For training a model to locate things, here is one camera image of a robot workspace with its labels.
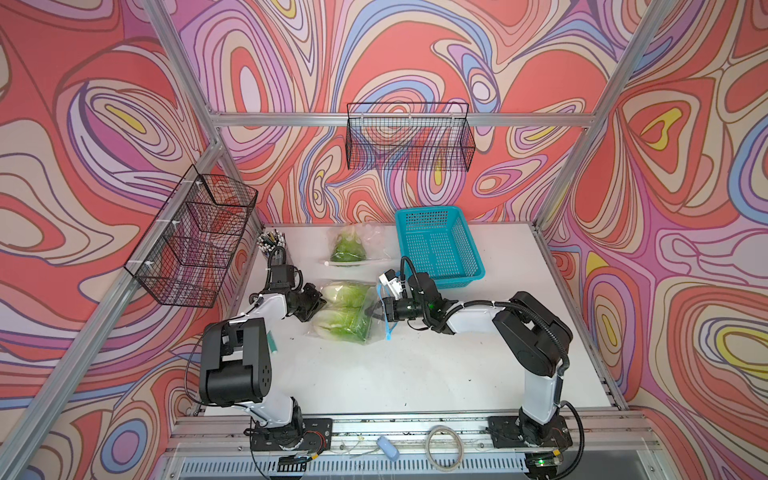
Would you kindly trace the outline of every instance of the bagged vegetable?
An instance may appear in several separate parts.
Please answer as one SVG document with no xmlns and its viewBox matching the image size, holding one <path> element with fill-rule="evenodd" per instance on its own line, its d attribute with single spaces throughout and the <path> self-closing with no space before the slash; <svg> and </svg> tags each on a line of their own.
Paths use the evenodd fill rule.
<svg viewBox="0 0 768 480">
<path fill-rule="evenodd" d="M 328 303 L 312 318 L 317 336 L 361 345 L 386 336 L 375 287 L 367 283 L 338 281 L 326 285 L 321 291 Z"/>
<path fill-rule="evenodd" d="M 325 285 L 321 292 L 328 306 L 333 308 L 360 308 L 371 285 L 341 280 Z"/>
<path fill-rule="evenodd" d="M 366 249 L 353 225 L 342 228 L 336 235 L 336 246 L 331 253 L 332 262 L 359 262 L 366 260 Z"/>
<path fill-rule="evenodd" d="M 355 223 L 329 229 L 330 255 L 326 265 L 353 266 L 391 260 L 382 225 Z"/>
</svg>

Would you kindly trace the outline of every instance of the psychedelic wallpaper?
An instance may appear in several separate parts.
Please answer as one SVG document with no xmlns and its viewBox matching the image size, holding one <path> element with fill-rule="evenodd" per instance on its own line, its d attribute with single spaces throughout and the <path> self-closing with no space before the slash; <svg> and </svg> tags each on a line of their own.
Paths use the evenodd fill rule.
<svg viewBox="0 0 768 480">
<path fill-rule="evenodd" d="M 351 101 L 466 101 L 473 112 L 591 112 L 645 1 L 170 2 L 215 111 L 335 112 Z M 478 127 L 468 173 L 350 172 L 341 128 L 222 130 L 274 223 L 392 221 L 456 204 L 469 219 L 532 220 L 578 136 Z"/>
<path fill-rule="evenodd" d="M 684 0 L 546 237 L 684 478 L 768 478 L 768 4 Z"/>
<path fill-rule="evenodd" d="M 334 112 L 464 99 L 592 111 L 643 0 L 169 0 L 215 111 Z"/>
<path fill-rule="evenodd" d="M 0 2 L 0 441 L 206 146 L 136 3 Z M 189 338 L 227 311 L 241 273 L 213 310 L 139 292 L 29 478 L 151 468 L 154 450 L 134 462 L 101 446 L 157 447 L 184 407 Z"/>
<path fill-rule="evenodd" d="M 269 140 L 247 127 L 230 127 L 224 137 L 243 179 L 260 192 L 264 223 L 393 222 L 397 210 L 423 205 L 458 205 L 469 220 L 533 220 L 581 132 L 489 128 L 492 137 L 478 145 L 469 172 L 457 172 L 350 171 L 344 127 L 274 130 Z M 473 130 L 480 138 L 483 129 Z"/>
</svg>

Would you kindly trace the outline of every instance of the lettuce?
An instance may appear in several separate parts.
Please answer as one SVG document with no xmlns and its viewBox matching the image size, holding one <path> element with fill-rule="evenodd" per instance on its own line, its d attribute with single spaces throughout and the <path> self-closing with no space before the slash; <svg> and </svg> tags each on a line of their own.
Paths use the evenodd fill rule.
<svg viewBox="0 0 768 480">
<path fill-rule="evenodd" d="M 315 332 L 331 340 L 363 344 L 368 337 L 371 319 L 362 308 L 323 308 L 312 318 Z"/>
<path fill-rule="evenodd" d="M 333 308 L 357 308 L 366 299 L 370 285 L 358 282 L 334 282 L 323 287 L 323 298 Z"/>
<path fill-rule="evenodd" d="M 342 229 L 336 237 L 336 248 L 331 255 L 332 262 L 359 262 L 368 258 L 362 240 L 354 228 Z"/>
</svg>

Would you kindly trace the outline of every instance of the aluminum frame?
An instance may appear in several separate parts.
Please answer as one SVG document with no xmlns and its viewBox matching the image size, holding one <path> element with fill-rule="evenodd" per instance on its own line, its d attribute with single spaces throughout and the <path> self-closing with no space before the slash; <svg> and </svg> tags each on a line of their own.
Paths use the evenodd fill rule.
<svg viewBox="0 0 768 480">
<path fill-rule="evenodd" d="M 605 366 L 605 361 L 603 360 L 603 356 L 600 354 L 600 350 L 596 347 L 594 341 L 592 340 L 592 336 L 587 331 L 587 324 L 584 322 L 584 317 L 581 315 L 581 310 L 576 305 L 573 296 L 568 290 L 568 286 L 565 285 L 563 276 L 555 266 L 556 264 L 554 257 L 552 256 L 551 250 L 549 250 L 549 247 L 547 246 L 547 242 L 544 240 L 541 232 L 532 225 L 531 233 L 536 240 L 538 249 L 541 251 L 541 256 L 544 257 L 544 262 L 549 268 L 549 273 L 552 275 L 555 284 L 558 286 L 558 291 L 560 292 L 560 297 L 562 297 L 563 302 L 565 303 L 565 308 L 568 309 L 568 313 L 571 315 L 571 318 L 574 321 L 574 325 L 576 325 L 576 330 L 578 331 L 578 335 L 581 337 L 581 341 L 584 343 L 584 347 L 587 350 L 587 354 L 589 355 L 589 360 L 592 361 L 592 366 L 598 373 L 598 376 L 601 377 L 603 384 L 607 386 L 610 396 L 614 399 L 616 408 L 620 410 L 629 410 L 627 400 L 624 399 L 624 395 L 621 393 L 621 390 L 616 384 L 614 377 L 611 376 L 611 374 L 608 372 L 608 369 Z"/>
<path fill-rule="evenodd" d="M 566 160 L 563 170 L 558 175 L 558 178 L 548 192 L 545 204 L 539 210 L 539 214 L 535 219 L 536 224 L 540 223 L 540 219 L 547 218 L 550 210 L 553 210 L 553 208 L 557 206 L 554 201 L 557 200 L 565 188 L 568 187 L 568 182 L 571 181 L 575 172 L 585 159 L 591 143 L 594 142 L 599 130 L 606 121 L 607 113 L 618 99 L 618 95 L 626 85 L 637 62 L 650 44 L 653 35 L 664 19 L 665 12 L 667 12 L 674 3 L 675 0 L 653 0 L 651 2 L 646 14 L 641 19 L 640 26 L 630 40 L 629 47 L 619 60 L 616 71 L 609 79 L 608 85 L 598 102 L 598 108 L 593 114 L 471 114 L 472 119 L 470 120 L 470 125 L 472 126 L 586 127 L 586 133 L 582 133 L 580 136 L 579 141 L 577 141 L 577 144 L 574 146 L 573 153 Z M 184 90 L 187 92 L 195 114 L 210 140 L 208 149 L 206 149 L 203 156 L 201 156 L 197 162 L 197 168 L 201 173 L 210 172 L 215 165 L 215 161 L 218 160 L 218 157 L 222 157 L 225 172 L 234 178 L 241 179 L 240 172 L 237 169 L 230 152 L 228 150 L 224 152 L 221 151 L 223 146 L 223 140 L 220 135 L 221 127 L 237 125 L 293 125 L 322 127 L 342 126 L 346 124 L 345 114 L 341 114 L 344 122 L 339 124 L 336 123 L 340 122 L 337 114 L 275 113 L 232 115 L 213 113 L 200 89 L 200 85 L 197 82 L 188 58 L 184 54 L 184 49 L 176 28 L 162 5 L 161 0 L 144 0 L 144 7 L 161 45 L 167 52 L 171 67 L 179 77 Z M 161 219 L 170 219 L 170 216 L 172 216 L 178 207 L 175 203 L 180 201 L 176 199 L 184 198 L 184 190 L 186 188 L 188 187 L 185 187 L 183 184 L 178 189 L 179 191 L 177 194 L 169 199 L 166 212 L 165 214 L 161 214 Z M 257 220 L 255 221 L 255 227 L 257 228 L 257 231 L 260 231 L 261 226 Z M 153 225 L 151 229 L 153 231 L 162 230 L 162 228 L 156 224 Z M 148 234 L 142 242 L 142 247 L 144 247 L 144 244 L 146 243 L 147 248 L 151 248 L 149 242 L 156 239 L 158 235 L 159 233 Z M 32 400 L 29 407 L 25 410 L 24 414 L 22 414 L 22 417 L 16 423 L 15 427 L 8 435 L 8 438 L 5 440 L 5 443 L 0 448 L 0 465 L 3 465 L 4 467 L 2 472 L 0 472 L 0 480 L 16 480 L 16 478 L 23 474 L 32 456 L 45 440 L 45 436 L 61 414 L 62 409 L 66 406 L 71 394 L 88 370 L 93 358 L 103 346 L 109 332 L 120 318 L 125 307 L 130 302 L 131 297 L 136 292 L 136 289 L 137 282 L 133 280 L 126 271 L 123 271 L 118 280 L 113 283 L 104 299 L 88 319 L 80 333 L 75 337 L 70 348 L 58 362 L 54 371 L 42 386 L 40 392 L 38 392 Z M 360 425 L 363 424 L 377 425 L 373 422 L 362 422 L 361 420 Z M 611 424 L 616 425 L 616 422 L 611 420 Z M 652 434 L 650 427 L 647 428 L 647 431 Z M 614 441 L 611 440 L 610 444 L 612 448 L 616 447 Z"/>
<path fill-rule="evenodd" d="M 629 41 L 627 49 L 619 59 L 611 77 L 608 79 L 603 94 L 598 101 L 597 107 L 594 109 L 595 120 L 581 132 L 579 138 L 571 150 L 571 154 L 565 159 L 565 163 L 560 169 L 560 173 L 554 179 L 552 186 L 547 192 L 547 197 L 541 208 L 536 213 L 536 217 L 533 221 L 534 225 L 541 225 L 546 221 L 557 208 L 558 202 L 565 191 L 571 185 L 576 172 L 579 167 L 584 163 L 589 154 L 589 150 L 592 148 L 592 144 L 597 140 L 600 130 L 603 124 L 607 121 L 608 115 L 611 113 L 611 109 L 616 105 L 619 99 L 619 95 L 627 86 L 630 77 L 634 73 L 635 68 L 643 58 L 643 54 L 650 46 L 650 43 L 654 39 L 654 35 L 659 30 L 661 23 L 679 0 L 652 0 L 648 9 L 645 11 L 643 18 L 640 19 L 640 23 L 635 30 L 634 35 Z"/>
<path fill-rule="evenodd" d="M 570 412 L 562 412 L 574 449 L 578 446 L 578 427 Z M 489 412 L 444 412 L 444 413 L 399 413 L 377 415 L 323 415 L 333 418 L 332 449 L 323 455 L 355 455 L 376 448 L 376 440 L 381 435 L 395 442 L 402 454 L 421 454 L 424 452 L 424 438 L 435 425 L 446 425 L 454 429 L 465 444 L 465 449 L 480 454 L 498 454 L 499 452 L 546 452 L 551 449 L 494 449 L 491 436 L 484 431 L 487 417 L 490 415 L 517 415 L 513 411 Z M 641 452 L 659 452 L 664 447 L 653 431 L 650 422 L 642 412 L 619 412 L 615 409 L 581 409 L 579 415 L 584 423 L 585 450 L 616 451 L 629 450 Z M 186 458 L 199 458 L 215 455 L 225 461 L 226 458 L 250 457 L 248 438 L 243 430 L 249 426 L 244 415 L 226 417 L 185 417 L 178 419 L 171 432 L 171 438 L 164 454 L 166 463 L 162 471 L 158 469 L 156 478 L 173 480 L 179 478 L 180 467 Z M 436 441 L 434 452 L 454 452 L 451 440 Z M 266 453 L 256 453 L 257 458 L 264 458 Z"/>
<path fill-rule="evenodd" d="M 210 172 L 221 154 L 221 144 L 213 142 L 208 145 L 198 159 L 197 169 L 201 173 Z M 175 193 L 167 200 L 157 216 L 159 221 L 150 225 L 132 259 L 146 257 L 165 230 L 165 222 L 173 217 L 184 201 L 196 175 L 194 169 L 187 172 L 187 181 L 179 183 Z M 121 269 L 118 278 L 0 447 L 0 465 L 3 468 L 0 480 L 15 480 L 23 475 L 138 288 L 136 279 L 126 269 Z"/>
<path fill-rule="evenodd" d="M 216 127 L 345 127 L 347 120 L 346 113 L 213 113 L 210 117 Z M 470 127 L 590 127 L 595 118 L 594 114 L 467 114 Z"/>
<path fill-rule="evenodd" d="M 213 110 L 200 88 L 200 82 L 197 81 L 197 76 L 194 74 L 187 54 L 184 53 L 184 46 L 181 43 L 181 38 L 176 31 L 176 27 L 174 27 L 173 21 L 170 19 L 168 10 L 163 6 L 162 0 L 144 0 L 144 11 L 147 13 L 147 17 L 155 33 L 157 33 L 157 39 L 160 40 L 160 45 L 162 45 L 168 56 L 170 67 L 186 91 L 194 113 L 205 130 L 208 139 L 223 145 L 219 129 L 216 128 L 211 120 L 210 114 Z M 232 178 L 242 180 L 240 171 L 237 169 L 229 149 L 226 150 L 222 162 L 224 172 Z"/>
</svg>

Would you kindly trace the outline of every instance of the wire mesh basket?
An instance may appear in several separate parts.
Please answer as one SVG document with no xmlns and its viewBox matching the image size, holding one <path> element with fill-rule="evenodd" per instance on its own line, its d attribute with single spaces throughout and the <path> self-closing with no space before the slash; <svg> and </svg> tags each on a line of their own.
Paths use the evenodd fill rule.
<svg viewBox="0 0 768 480">
<path fill-rule="evenodd" d="M 468 104 L 357 102 L 346 108 L 350 170 L 469 170 L 475 139 Z"/>
<path fill-rule="evenodd" d="M 211 308 L 257 195 L 225 175 L 198 174 L 160 239 L 138 269 L 128 271 L 161 305 Z"/>
</svg>

